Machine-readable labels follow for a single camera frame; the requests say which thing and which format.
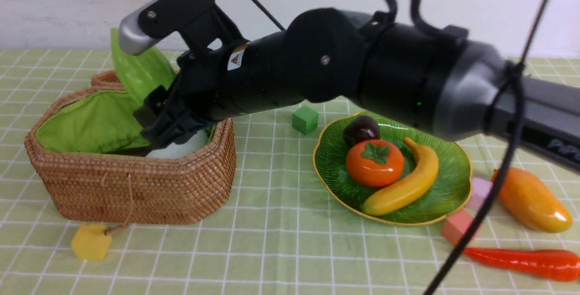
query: pink cube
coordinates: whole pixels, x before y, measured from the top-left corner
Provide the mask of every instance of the pink cube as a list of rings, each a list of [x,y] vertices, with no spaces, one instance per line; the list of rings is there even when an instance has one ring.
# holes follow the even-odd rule
[[[465,205],[466,208],[478,211],[485,201],[487,194],[491,191],[492,182],[481,178],[474,177],[472,179],[473,192],[469,202]]]
[[[450,215],[445,220],[443,228],[441,229],[441,235],[455,246],[458,241],[464,236],[465,232],[468,230],[469,225],[473,221],[473,216],[469,214],[465,209],[461,209],[458,212]]]

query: black robot arm segment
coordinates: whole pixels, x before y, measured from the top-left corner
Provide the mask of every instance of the black robot arm segment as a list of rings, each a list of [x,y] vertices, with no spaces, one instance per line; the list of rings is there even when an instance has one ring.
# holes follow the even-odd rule
[[[480,133],[508,140],[513,128],[513,95],[500,92],[510,62],[464,35],[454,43],[387,13],[321,8],[249,42],[215,0],[154,0],[123,20],[120,45],[138,55],[174,31],[189,47],[180,72],[136,113],[160,148],[223,119],[339,96],[451,142]],[[207,49],[216,38],[223,46]],[[523,84],[521,147],[580,171],[580,89]]]

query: yellow tag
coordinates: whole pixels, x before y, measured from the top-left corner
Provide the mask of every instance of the yellow tag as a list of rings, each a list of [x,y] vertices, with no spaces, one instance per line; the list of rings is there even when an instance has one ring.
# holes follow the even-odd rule
[[[105,235],[108,227],[97,223],[83,223],[72,238],[71,249],[81,260],[105,260],[112,236]]]

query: green cube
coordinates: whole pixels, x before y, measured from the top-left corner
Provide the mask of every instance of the green cube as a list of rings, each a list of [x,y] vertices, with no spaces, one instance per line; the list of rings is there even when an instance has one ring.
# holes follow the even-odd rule
[[[302,106],[292,114],[292,127],[306,135],[319,125],[319,113],[308,106]]]

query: green checkered tablecloth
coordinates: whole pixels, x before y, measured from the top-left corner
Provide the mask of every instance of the green checkered tablecloth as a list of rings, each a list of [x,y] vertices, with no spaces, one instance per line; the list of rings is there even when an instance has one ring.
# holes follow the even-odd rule
[[[580,86],[580,59],[530,64],[537,77]],[[235,119],[238,169],[223,208],[190,226],[132,225],[115,235],[104,262],[76,259],[69,247],[79,222],[56,212],[23,140],[57,97],[110,69],[108,51],[0,49],[0,294],[418,295],[451,250],[440,224],[381,225],[329,196],[314,173],[313,149],[325,124],[359,110],[337,99],[309,104],[321,115],[307,136],[290,126],[296,108]],[[460,144],[475,175],[485,178],[505,148],[482,136]],[[476,245],[580,254],[578,175],[521,151],[514,165],[542,178],[576,225],[557,235],[530,231],[497,205]],[[580,283],[547,282],[462,258],[438,294],[580,294]]]

